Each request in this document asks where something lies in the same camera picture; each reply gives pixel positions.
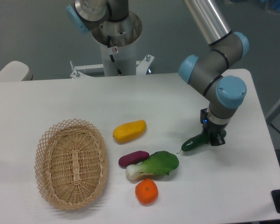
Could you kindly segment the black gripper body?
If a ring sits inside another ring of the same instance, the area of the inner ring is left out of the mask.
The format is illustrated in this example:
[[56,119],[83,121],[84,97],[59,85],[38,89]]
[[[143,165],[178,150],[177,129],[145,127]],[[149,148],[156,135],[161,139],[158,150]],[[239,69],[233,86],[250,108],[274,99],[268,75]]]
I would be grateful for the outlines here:
[[223,125],[218,125],[211,122],[210,120],[203,120],[202,125],[203,125],[203,133],[208,136],[209,140],[216,140],[218,135],[220,136],[221,139],[224,139],[226,137],[225,128],[228,125],[228,123]]

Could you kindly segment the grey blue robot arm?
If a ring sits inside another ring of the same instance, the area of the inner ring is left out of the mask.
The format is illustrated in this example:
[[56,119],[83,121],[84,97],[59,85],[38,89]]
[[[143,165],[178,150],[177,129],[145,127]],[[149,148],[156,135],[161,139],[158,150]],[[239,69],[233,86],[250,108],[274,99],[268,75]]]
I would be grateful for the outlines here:
[[[244,81],[224,72],[246,55],[249,41],[233,32],[213,0],[188,0],[186,5],[200,28],[210,52],[203,57],[190,55],[178,74],[209,101],[200,112],[202,132],[182,145],[183,151],[205,144],[225,143],[225,128],[246,95]],[[68,17],[82,32],[91,32],[100,44],[106,76],[136,75],[135,42],[142,32],[139,17],[129,10],[126,0],[76,0],[66,8]]]

